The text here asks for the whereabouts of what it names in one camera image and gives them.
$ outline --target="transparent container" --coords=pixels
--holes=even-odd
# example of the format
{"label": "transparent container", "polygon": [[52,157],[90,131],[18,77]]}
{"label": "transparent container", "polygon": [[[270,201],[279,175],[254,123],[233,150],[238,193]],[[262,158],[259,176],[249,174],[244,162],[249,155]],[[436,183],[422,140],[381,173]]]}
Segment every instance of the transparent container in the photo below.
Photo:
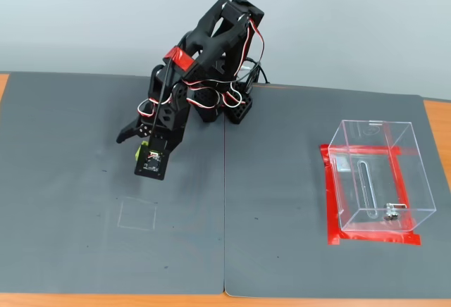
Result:
{"label": "transparent container", "polygon": [[328,151],[342,230],[407,232],[435,212],[411,123],[343,120]]}

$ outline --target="green component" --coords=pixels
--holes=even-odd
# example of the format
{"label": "green component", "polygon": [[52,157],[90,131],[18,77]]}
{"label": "green component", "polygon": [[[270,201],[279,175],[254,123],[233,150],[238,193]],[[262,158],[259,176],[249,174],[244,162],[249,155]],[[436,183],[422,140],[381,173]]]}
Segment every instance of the green component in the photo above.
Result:
{"label": "green component", "polygon": [[149,146],[149,142],[146,142],[145,140],[141,143],[141,145],[140,145],[140,147],[138,148],[138,151],[136,151],[136,154],[135,154],[135,159],[136,159],[136,161],[138,161],[138,157],[140,156],[140,151],[141,151],[141,146],[142,145],[144,145],[144,146]]}

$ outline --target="gray mat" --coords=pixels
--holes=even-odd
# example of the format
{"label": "gray mat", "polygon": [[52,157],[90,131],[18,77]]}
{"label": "gray mat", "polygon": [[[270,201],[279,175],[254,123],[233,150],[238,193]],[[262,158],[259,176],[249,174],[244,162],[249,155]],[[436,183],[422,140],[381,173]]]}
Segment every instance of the gray mat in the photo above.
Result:
{"label": "gray mat", "polygon": [[[328,246],[320,144],[342,119],[412,121],[437,206],[422,246]],[[419,96],[255,88],[225,131],[225,290],[233,296],[451,298],[451,196]]]}
{"label": "gray mat", "polygon": [[0,292],[220,294],[223,119],[192,111],[164,182],[116,144],[148,79],[14,73],[0,109]]}

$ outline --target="red and white wire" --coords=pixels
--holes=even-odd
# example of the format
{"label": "red and white wire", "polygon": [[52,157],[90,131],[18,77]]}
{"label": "red and white wire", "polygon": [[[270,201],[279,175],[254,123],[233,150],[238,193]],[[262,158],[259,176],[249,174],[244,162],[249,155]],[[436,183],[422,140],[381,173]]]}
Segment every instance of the red and white wire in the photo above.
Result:
{"label": "red and white wire", "polygon": [[[162,101],[162,102],[161,102],[161,105],[170,103],[171,100],[172,100],[172,93],[169,95],[168,99],[166,99],[165,101]],[[149,101],[151,101],[151,102],[154,103],[154,104],[158,104],[158,101],[157,101],[156,99],[154,99],[154,98],[151,98],[151,97],[150,97],[150,98],[149,98]]]}
{"label": "red and white wire", "polygon": [[238,72],[241,69],[241,65],[244,63],[245,61],[245,52],[246,52],[246,48],[247,48],[247,42],[249,41],[249,34],[250,34],[250,30],[249,30],[249,26],[247,27],[247,36],[246,36],[246,41],[245,41],[245,45],[242,46],[242,52],[241,52],[241,59],[240,59],[240,64],[238,66],[238,69],[235,71],[235,73],[233,74],[234,76],[236,76],[238,74]]}
{"label": "red and white wire", "polygon": [[[254,29],[255,33],[259,36],[259,38],[260,38],[260,40],[261,40],[261,53],[260,53],[260,59],[257,61],[257,64],[255,65],[254,68],[252,68],[246,75],[244,75],[244,76],[238,78],[237,80],[212,80],[212,79],[207,79],[207,80],[195,80],[195,81],[193,81],[193,82],[188,82],[188,81],[186,81],[186,80],[183,80],[183,82],[184,82],[186,85],[196,85],[196,84],[199,84],[199,83],[202,83],[202,82],[233,83],[233,82],[239,82],[240,80],[243,80],[243,79],[245,79],[248,75],[250,75],[250,73],[258,66],[258,64],[259,64],[260,61],[261,61],[261,58],[263,57],[263,52],[264,52],[264,50],[265,50],[265,41],[264,41],[264,39],[263,39],[263,36],[261,36],[260,31],[257,29],[257,27],[256,27],[256,25],[255,25],[255,23],[254,23],[254,21],[253,21],[252,19],[249,19],[249,23],[250,23],[252,29]],[[247,28],[247,34],[248,34],[248,37],[246,38],[245,45],[243,46],[242,57],[241,57],[240,65],[238,66],[237,72],[240,71],[242,62],[243,62],[244,59],[245,59],[244,52],[245,52],[245,48],[246,48],[246,45],[247,45],[247,40],[249,39],[249,36],[250,36],[250,34],[249,34],[249,28]]]}
{"label": "red and white wire", "polygon": [[221,100],[221,96],[219,95],[219,92],[217,92],[213,87],[188,87],[192,91],[202,90],[202,89],[212,89],[216,92],[218,95],[218,101],[213,106],[206,106],[204,104],[200,104],[198,101],[195,101],[194,99],[191,99],[189,97],[186,97],[186,101],[194,106],[198,106],[200,108],[215,108],[219,104],[219,101]]}
{"label": "red and white wire", "polygon": [[254,21],[250,18],[249,22],[251,23],[252,29],[254,29],[255,33],[260,37],[261,40],[261,53],[260,53],[260,59],[258,60],[258,63],[261,61],[261,57],[263,57],[263,52],[265,51],[265,41],[263,39],[263,36],[261,36],[260,31],[257,29]]}
{"label": "red and white wire", "polygon": [[241,93],[239,93],[237,90],[233,89],[233,84],[232,83],[230,83],[230,88],[232,89],[232,91],[234,91],[236,94],[238,94],[238,96],[240,96],[240,100],[236,99],[234,96],[232,96],[232,94],[229,91],[227,91],[227,95],[230,96],[237,103],[235,105],[229,105],[226,102],[226,97],[224,96],[224,94],[222,94],[223,95],[223,103],[224,103],[224,105],[227,106],[228,108],[237,108],[241,104],[245,104],[245,102],[242,101]]}
{"label": "red and white wire", "polygon": [[140,110],[140,107],[142,106],[142,104],[144,104],[144,103],[147,102],[147,101],[149,101],[149,100],[148,100],[148,99],[145,99],[144,101],[142,101],[142,102],[138,105],[137,110],[138,110],[138,113],[139,113],[140,115],[143,115],[144,117],[152,117],[152,116],[155,114],[155,105],[152,105],[152,113],[145,113],[145,112],[143,112],[143,111]]}

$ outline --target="wooden table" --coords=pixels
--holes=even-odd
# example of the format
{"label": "wooden table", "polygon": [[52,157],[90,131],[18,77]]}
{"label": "wooden table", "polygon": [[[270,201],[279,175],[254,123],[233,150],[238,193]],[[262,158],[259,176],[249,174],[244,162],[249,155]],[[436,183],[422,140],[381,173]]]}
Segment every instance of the wooden table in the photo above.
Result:
{"label": "wooden table", "polygon": [[[0,75],[0,99],[8,75]],[[451,103],[424,101],[440,159],[451,184]],[[148,306],[451,306],[451,300],[361,300],[361,299],[248,299],[220,295],[82,295],[82,294],[0,294],[0,307],[148,307]]]}

